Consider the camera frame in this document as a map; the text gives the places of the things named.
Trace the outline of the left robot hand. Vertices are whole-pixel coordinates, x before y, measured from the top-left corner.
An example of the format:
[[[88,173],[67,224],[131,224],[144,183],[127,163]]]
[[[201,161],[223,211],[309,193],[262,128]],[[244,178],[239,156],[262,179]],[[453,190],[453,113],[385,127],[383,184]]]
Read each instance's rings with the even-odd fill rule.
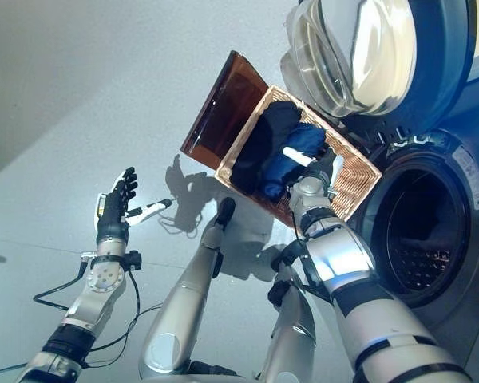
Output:
[[[161,213],[172,205],[170,199],[129,209],[129,202],[136,196],[137,173],[134,167],[126,168],[114,181],[108,193],[97,197],[93,224],[96,243],[107,238],[128,242],[129,228]]]

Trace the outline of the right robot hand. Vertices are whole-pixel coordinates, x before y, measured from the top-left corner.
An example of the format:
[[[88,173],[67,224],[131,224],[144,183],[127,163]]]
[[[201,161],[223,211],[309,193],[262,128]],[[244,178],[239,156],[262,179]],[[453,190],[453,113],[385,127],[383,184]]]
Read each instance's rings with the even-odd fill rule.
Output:
[[[336,193],[335,182],[342,171],[344,158],[336,154],[331,147],[325,151],[320,159],[309,157],[291,147],[284,147],[283,154],[297,164],[304,166],[303,172],[296,178],[297,181],[306,177],[314,177],[322,181],[327,192]]]

